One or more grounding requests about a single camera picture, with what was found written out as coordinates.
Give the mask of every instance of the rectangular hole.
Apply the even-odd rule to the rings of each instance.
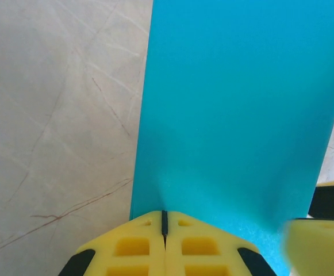
[[[218,245],[209,237],[187,237],[182,241],[182,255],[219,255]]]
[[[149,240],[144,237],[125,237],[116,245],[115,256],[149,255]]]
[[[109,267],[106,276],[148,276],[148,266]]]
[[[226,266],[185,266],[186,276],[229,276]]]

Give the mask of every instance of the blue foam sheet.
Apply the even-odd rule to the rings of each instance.
[[[177,210],[279,276],[334,122],[334,0],[154,0],[131,218]]]

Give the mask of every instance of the gray floor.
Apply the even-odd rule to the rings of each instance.
[[[56,275],[128,220],[151,6],[0,1],[0,275]]]

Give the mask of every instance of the black rubber edge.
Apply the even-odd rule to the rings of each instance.
[[[164,238],[164,247],[166,247],[168,235],[168,212],[164,210],[162,211],[162,235]]]
[[[329,218],[311,218],[311,217],[299,217],[299,218],[295,218],[294,220],[325,220],[325,221],[334,221],[333,219]]]
[[[71,257],[58,276],[83,276],[95,255],[95,250],[87,249]]]
[[[261,254],[245,247],[237,250],[252,276],[277,276]]]
[[[316,187],[309,215],[316,219],[334,220],[334,186]]]

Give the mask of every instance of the marble floor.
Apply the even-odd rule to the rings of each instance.
[[[128,220],[151,7],[0,1],[0,275],[57,275]]]

